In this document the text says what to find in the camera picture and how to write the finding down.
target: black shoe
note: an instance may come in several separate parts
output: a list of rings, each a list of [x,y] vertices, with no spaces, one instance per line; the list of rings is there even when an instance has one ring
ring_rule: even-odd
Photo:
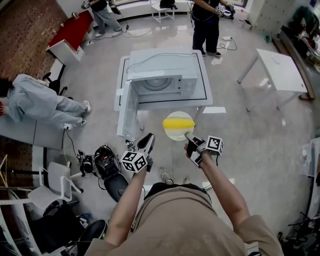
[[[217,51],[215,51],[215,52],[206,51],[206,52],[207,52],[208,54],[210,54],[210,55],[215,56],[215,57],[218,57],[218,58],[221,57],[221,53],[220,53],[220,52],[217,52]]]

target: bag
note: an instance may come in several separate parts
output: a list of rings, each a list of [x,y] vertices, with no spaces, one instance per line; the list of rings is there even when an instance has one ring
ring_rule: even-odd
[[[85,231],[65,201],[61,206],[46,211],[42,218],[32,221],[30,228],[39,249],[47,253],[52,253],[70,241],[77,241]]]

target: box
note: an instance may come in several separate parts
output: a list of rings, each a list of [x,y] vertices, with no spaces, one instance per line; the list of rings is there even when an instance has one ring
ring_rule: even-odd
[[[208,136],[205,149],[217,152],[221,156],[224,149],[224,141],[222,140],[222,138]]]
[[[126,171],[133,173],[140,172],[148,164],[143,153],[134,151],[125,151],[120,162]]]

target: hand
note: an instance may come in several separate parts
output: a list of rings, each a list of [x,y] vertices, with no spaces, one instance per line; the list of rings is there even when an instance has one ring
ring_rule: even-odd
[[[6,114],[6,107],[5,106],[0,106],[0,113],[1,113],[1,115]]]

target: black chair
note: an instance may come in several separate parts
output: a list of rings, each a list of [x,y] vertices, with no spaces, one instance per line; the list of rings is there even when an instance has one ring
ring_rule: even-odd
[[[49,88],[52,89],[52,90],[54,90],[57,95],[62,96],[62,95],[64,94],[64,92],[65,92],[66,90],[68,90],[68,87],[65,86],[65,87],[63,87],[62,90],[60,91],[60,79],[52,81],[52,80],[50,79],[50,76],[51,76],[51,72],[46,73],[46,74],[43,76],[42,80],[47,80],[47,81],[49,81]]]

